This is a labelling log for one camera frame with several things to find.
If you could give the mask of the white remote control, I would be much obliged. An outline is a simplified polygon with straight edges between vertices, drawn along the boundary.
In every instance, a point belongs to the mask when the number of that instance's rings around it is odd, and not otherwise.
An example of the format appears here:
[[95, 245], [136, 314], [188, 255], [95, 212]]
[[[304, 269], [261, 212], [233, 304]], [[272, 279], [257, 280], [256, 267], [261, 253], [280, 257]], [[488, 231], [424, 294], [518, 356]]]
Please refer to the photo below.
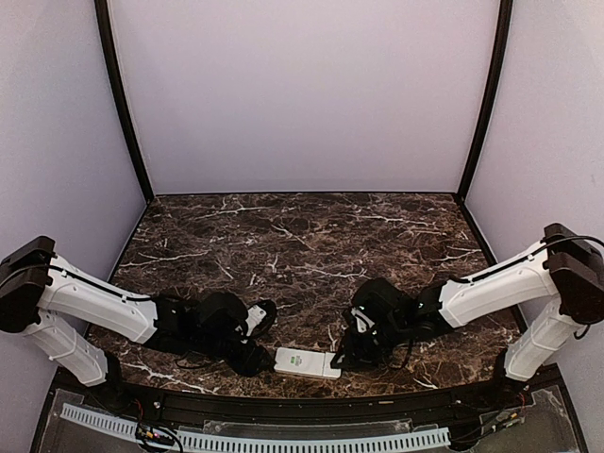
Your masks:
[[321, 373], [325, 353], [280, 347], [276, 352], [274, 370], [282, 374], [323, 378]]

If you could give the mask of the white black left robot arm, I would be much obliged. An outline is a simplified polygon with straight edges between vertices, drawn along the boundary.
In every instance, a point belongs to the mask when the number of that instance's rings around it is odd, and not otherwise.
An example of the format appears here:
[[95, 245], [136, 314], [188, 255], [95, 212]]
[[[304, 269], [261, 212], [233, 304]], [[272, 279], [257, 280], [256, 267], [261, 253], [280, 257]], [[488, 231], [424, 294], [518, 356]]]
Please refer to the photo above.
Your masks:
[[86, 341], [66, 320], [70, 315], [116, 332], [159, 352], [191, 352], [224, 361], [235, 373], [254, 377], [274, 368], [257, 339], [275, 322], [276, 304], [250, 307], [232, 293], [201, 301], [128, 292], [77, 269], [39, 236], [1, 261], [1, 329], [21, 334], [49, 360], [70, 371], [113, 411], [133, 403], [120, 380], [120, 364]]

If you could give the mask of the white battery cover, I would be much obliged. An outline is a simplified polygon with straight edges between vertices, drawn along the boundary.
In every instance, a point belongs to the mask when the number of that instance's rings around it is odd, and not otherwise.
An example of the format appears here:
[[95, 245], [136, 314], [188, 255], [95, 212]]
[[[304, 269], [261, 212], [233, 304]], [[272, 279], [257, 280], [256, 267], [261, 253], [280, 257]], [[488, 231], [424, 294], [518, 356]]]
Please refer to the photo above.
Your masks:
[[332, 360], [335, 357], [335, 353], [326, 352], [323, 358], [322, 373], [321, 376], [327, 379], [338, 379], [342, 375], [342, 370], [333, 368], [331, 365]]

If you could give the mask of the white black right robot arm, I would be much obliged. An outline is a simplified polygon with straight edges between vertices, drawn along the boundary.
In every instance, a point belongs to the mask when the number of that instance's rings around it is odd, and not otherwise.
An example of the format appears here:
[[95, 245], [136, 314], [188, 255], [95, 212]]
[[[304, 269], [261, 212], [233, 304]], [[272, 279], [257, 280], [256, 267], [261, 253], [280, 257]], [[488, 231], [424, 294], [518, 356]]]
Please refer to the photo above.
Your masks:
[[343, 317], [334, 369], [360, 370], [413, 345], [448, 334], [495, 311], [544, 298], [547, 303], [521, 338], [499, 357], [498, 375], [481, 390], [492, 410], [504, 408], [570, 339], [582, 339], [603, 320], [603, 242], [562, 224], [520, 254], [467, 277], [411, 296], [384, 278], [365, 281]]

